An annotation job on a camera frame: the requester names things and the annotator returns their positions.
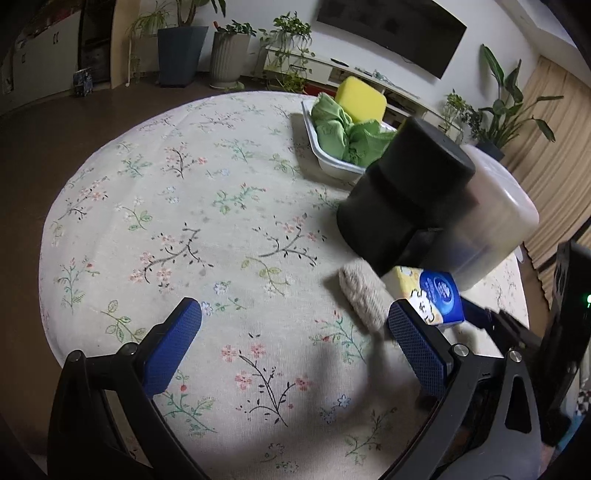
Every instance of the white tv cabinet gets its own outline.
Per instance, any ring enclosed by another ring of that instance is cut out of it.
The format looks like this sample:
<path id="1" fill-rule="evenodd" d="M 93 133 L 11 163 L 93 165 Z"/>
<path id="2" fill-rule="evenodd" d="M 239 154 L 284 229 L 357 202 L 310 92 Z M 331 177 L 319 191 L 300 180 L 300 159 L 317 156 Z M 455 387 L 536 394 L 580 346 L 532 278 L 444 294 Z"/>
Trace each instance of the white tv cabinet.
<path id="1" fill-rule="evenodd" d="M 444 124 L 443 117 L 435 108 L 426 104 L 418 96 L 403 88 L 392 85 L 384 80 L 379 80 L 370 74 L 355 69 L 354 67 L 341 65 L 331 59 L 322 58 L 313 54 L 304 54 L 304 57 L 307 60 L 305 66 L 298 54 L 293 54 L 289 58 L 284 58 L 281 64 L 279 64 L 275 54 L 277 51 L 278 49 L 274 47 L 267 48 L 267 55 L 263 67 L 266 72 L 280 74 L 281 72 L 287 71 L 291 66 L 292 68 L 306 71 L 307 80 L 309 82 L 316 83 L 319 86 L 328 87 L 335 91 L 343 80 L 353 75 L 368 83 L 386 96 L 388 101 L 386 114 L 384 115 L 384 121 L 386 123 L 397 127 L 406 117 L 416 116 L 423 118 L 425 121 L 439 128 Z M 456 139 L 461 133 L 462 132 L 457 125 L 452 125 L 447 134 L 449 137 Z"/>

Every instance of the wall-mounted flat screen tv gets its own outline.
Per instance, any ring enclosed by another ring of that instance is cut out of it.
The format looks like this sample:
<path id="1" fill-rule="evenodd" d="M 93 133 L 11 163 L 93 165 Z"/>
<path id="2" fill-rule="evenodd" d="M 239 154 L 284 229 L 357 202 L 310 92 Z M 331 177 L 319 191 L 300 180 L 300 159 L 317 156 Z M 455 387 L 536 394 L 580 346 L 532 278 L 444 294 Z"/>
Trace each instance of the wall-mounted flat screen tv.
<path id="1" fill-rule="evenodd" d="M 466 31 L 433 0 L 323 0 L 318 21 L 376 42 L 437 78 Z"/>

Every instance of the green cloth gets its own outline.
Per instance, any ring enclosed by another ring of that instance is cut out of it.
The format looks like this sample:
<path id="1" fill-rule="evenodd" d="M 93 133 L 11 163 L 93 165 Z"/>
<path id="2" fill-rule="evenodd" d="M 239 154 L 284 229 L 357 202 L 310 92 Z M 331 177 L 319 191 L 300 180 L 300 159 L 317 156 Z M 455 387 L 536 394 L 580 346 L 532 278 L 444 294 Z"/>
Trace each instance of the green cloth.
<path id="1" fill-rule="evenodd" d="M 367 167 L 384 154 L 396 132 L 382 132 L 377 120 L 354 124 L 332 97 L 322 92 L 311 112 L 318 143 L 328 155 Z"/>

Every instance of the sponge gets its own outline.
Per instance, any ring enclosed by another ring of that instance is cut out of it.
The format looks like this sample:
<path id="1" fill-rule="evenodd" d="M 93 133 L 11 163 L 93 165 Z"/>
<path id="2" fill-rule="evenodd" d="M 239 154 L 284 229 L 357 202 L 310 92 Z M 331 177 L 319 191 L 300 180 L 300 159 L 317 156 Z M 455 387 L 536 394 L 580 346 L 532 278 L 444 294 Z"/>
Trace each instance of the sponge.
<path id="1" fill-rule="evenodd" d="M 381 122 L 386 111 L 386 97 L 357 77 L 347 77 L 339 85 L 335 100 L 356 124 L 373 119 Z"/>

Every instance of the wooden floor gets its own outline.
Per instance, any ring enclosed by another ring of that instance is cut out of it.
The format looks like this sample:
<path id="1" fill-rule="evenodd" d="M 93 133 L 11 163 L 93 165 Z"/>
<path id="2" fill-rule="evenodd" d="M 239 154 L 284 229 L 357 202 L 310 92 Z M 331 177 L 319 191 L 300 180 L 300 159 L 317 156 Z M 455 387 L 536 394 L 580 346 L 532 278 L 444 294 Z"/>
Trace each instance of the wooden floor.
<path id="1" fill-rule="evenodd" d="M 60 374 L 37 296 L 41 231 L 51 204 L 88 156 L 108 141 L 158 113 L 218 93 L 204 79 L 185 89 L 163 89 L 146 80 L 0 117 L 0 412 L 33 453 L 45 451 Z M 522 266 L 522 277 L 532 329 L 543 333 L 547 305 L 531 264 Z"/>

